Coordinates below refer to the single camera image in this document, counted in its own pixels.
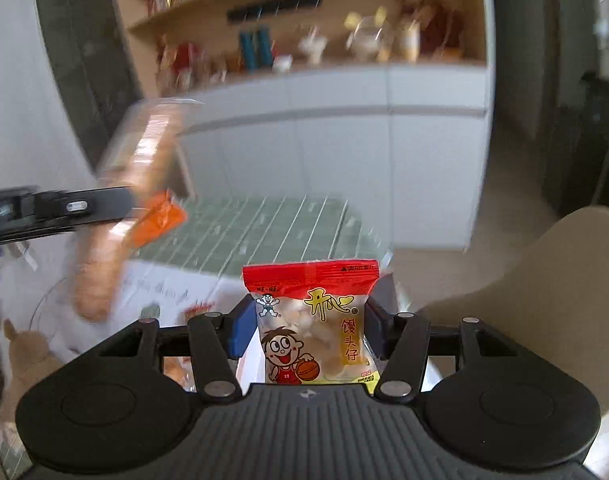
plastic packaging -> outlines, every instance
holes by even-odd
[[[380,276],[376,260],[305,262],[243,269],[256,300],[266,380],[365,383],[379,374],[364,344],[364,303]]]
[[[164,185],[185,129],[185,117],[197,101],[159,99],[132,107],[105,152],[100,170],[103,186],[128,186],[137,203],[132,218],[93,226],[82,234],[78,248],[73,304],[87,320],[107,319],[120,285],[122,267],[133,248],[137,222],[148,213],[148,200]]]
[[[147,213],[134,228],[132,247],[140,248],[175,229],[188,219],[187,212],[169,190],[155,194],[145,205]]]
[[[163,370],[166,377],[173,379],[187,392],[196,391],[196,381],[193,378],[191,359],[180,357],[164,357]]]

cabinet door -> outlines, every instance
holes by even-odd
[[[401,65],[389,67],[392,107],[489,107],[489,72],[486,67],[460,64]]]
[[[198,197],[231,195],[217,131],[185,135],[180,146]]]
[[[319,118],[297,121],[309,190],[341,196],[391,240],[391,164],[389,118]]]
[[[214,130],[234,194],[303,196],[301,149],[293,121]]]
[[[485,171],[486,121],[398,116],[391,129],[394,243],[468,247]]]
[[[294,73],[287,79],[291,110],[387,106],[381,66]]]
[[[188,96],[204,103],[192,118],[187,119],[190,124],[259,117],[290,109],[286,76],[278,74],[245,83],[216,86]]]

cartoon basketball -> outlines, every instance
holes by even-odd
[[[296,367],[296,375],[302,381],[313,381],[319,375],[319,365],[315,361],[300,361]]]

green tiled surface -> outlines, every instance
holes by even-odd
[[[15,451],[6,442],[0,446],[0,462],[9,480],[18,478],[22,473],[32,466],[24,449]]]
[[[137,258],[238,277],[247,264],[387,257],[388,248],[341,199],[202,199],[183,206],[189,220]]]

blue bottle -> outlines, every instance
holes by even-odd
[[[252,72],[258,68],[258,58],[256,57],[256,48],[253,42],[253,32],[240,32],[240,51],[244,60],[244,67]]]
[[[271,54],[271,38],[267,27],[260,27],[256,31],[256,44],[258,47],[258,59],[260,66],[273,66],[273,54]]]

